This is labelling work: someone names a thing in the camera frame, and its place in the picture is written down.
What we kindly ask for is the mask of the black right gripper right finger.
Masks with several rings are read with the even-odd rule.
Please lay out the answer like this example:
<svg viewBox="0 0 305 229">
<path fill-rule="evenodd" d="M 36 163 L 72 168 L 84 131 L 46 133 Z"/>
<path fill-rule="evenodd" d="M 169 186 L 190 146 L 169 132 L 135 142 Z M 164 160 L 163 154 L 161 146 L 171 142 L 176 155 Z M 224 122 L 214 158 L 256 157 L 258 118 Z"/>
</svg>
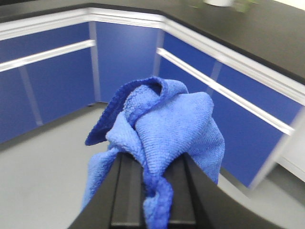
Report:
<svg viewBox="0 0 305 229">
<path fill-rule="evenodd" d="M 166 175 L 174 189 L 171 229 L 265 229 L 267 221 L 223 192 L 188 154 Z"/>
</svg>

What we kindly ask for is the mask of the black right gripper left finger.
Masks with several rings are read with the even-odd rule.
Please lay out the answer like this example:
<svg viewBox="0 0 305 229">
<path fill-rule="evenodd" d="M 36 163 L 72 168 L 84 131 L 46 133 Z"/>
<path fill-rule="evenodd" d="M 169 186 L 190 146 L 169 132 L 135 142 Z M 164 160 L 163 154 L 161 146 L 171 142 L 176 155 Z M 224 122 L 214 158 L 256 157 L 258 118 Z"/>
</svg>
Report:
<svg viewBox="0 0 305 229">
<path fill-rule="evenodd" d="M 70 229 L 144 229 L 142 167 L 119 153 L 106 179 Z"/>
</svg>

